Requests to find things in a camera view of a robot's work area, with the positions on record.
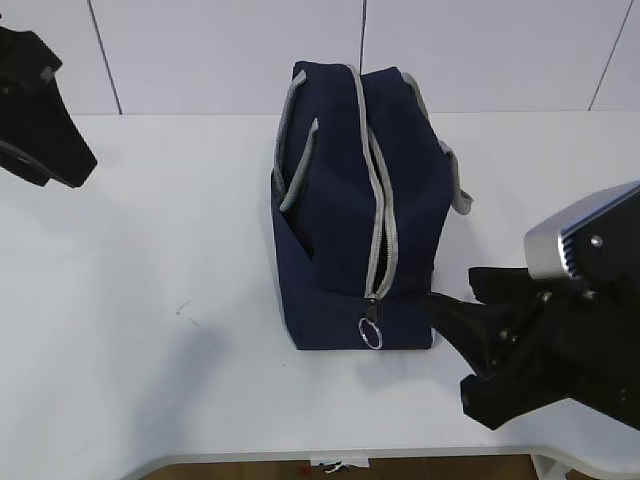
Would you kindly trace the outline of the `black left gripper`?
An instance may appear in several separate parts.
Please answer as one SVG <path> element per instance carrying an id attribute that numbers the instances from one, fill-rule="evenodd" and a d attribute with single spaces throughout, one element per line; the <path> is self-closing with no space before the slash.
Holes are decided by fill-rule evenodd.
<path id="1" fill-rule="evenodd" d="M 1 29 L 1 168 L 36 186 L 82 186 L 97 159 L 60 94 L 61 59 L 33 31 Z"/>

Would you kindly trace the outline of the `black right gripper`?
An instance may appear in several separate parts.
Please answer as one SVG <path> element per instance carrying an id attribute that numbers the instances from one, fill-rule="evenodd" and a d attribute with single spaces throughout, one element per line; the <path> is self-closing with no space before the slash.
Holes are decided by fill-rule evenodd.
<path id="1" fill-rule="evenodd" d="M 570 399 L 639 427 L 637 281 L 534 280 L 497 267 L 468 278 L 483 304 L 426 296 L 432 327 L 474 371 L 460 383 L 467 416 L 496 430 Z"/>

